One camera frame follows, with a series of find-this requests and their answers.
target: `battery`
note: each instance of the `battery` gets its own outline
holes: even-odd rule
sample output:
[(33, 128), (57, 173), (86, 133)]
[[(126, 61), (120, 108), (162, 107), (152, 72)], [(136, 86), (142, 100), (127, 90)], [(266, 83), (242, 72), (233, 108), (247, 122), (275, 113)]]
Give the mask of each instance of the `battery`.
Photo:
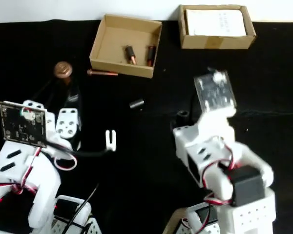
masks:
[(126, 54), (128, 56), (128, 59), (132, 62), (133, 65), (137, 65), (136, 56), (135, 56), (135, 53), (133, 52), (132, 46), (127, 45), (125, 50), (126, 50)]
[(149, 45), (148, 51), (147, 51), (147, 65), (149, 67), (153, 66), (154, 59), (155, 59), (155, 52), (156, 52), (156, 46), (155, 45)]

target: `circuit board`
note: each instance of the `circuit board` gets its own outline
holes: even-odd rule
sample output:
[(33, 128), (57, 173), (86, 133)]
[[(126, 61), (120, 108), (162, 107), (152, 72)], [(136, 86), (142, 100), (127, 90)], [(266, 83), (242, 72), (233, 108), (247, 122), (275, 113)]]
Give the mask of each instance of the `circuit board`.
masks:
[(227, 72), (215, 72), (194, 78), (203, 113), (226, 107), (236, 107)]
[[(34, 113), (33, 120), (26, 120), (22, 110)], [(12, 102), (0, 102), (0, 117), (3, 138), (18, 143), (46, 147), (41, 139), (46, 139), (45, 110), (28, 108)]]

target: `white plastic bracket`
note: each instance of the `white plastic bracket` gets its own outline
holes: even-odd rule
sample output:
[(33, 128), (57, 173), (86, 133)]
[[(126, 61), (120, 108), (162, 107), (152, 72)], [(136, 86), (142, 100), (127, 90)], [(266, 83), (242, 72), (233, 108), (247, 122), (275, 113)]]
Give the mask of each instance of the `white plastic bracket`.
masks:
[(116, 151), (116, 131), (115, 130), (112, 130), (112, 141), (110, 139), (110, 131), (106, 130), (105, 142), (106, 142), (107, 149), (111, 149), (112, 151)]
[(77, 133), (80, 126), (78, 110), (76, 108), (62, 108), (56, 124), (56, 131), (64, 139), (70, 139)]

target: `white clip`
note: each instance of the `white clip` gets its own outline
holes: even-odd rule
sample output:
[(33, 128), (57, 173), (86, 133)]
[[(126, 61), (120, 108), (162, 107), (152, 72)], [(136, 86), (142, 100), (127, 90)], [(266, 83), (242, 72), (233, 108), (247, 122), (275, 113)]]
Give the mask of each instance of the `white clip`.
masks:
[(106, 130), (105, 132), (105, 141), (106, 141), (106, 148), (111, 149), (112, 151), (116, 151), (116, 131), (112, 130), (112, 141), (109, 137), (110, 131)]

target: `bolt hole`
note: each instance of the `bolt hole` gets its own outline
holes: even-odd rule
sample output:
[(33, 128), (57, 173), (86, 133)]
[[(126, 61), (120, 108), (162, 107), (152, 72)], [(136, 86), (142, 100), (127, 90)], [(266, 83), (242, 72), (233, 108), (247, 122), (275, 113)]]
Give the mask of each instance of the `bolt hole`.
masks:
[(204, 157), (204, 159), (203, 159), (203, 160), (207, 160), (207, 159), (209, 159), (209, 158), (210, 158), (210, 156), (211, 156), (211, 154), (208, 154), (208, 155), (206, 155), (206, 156)]
[(205, 148), (200, 149), (199, 154), (204, 153), (205, 150)]

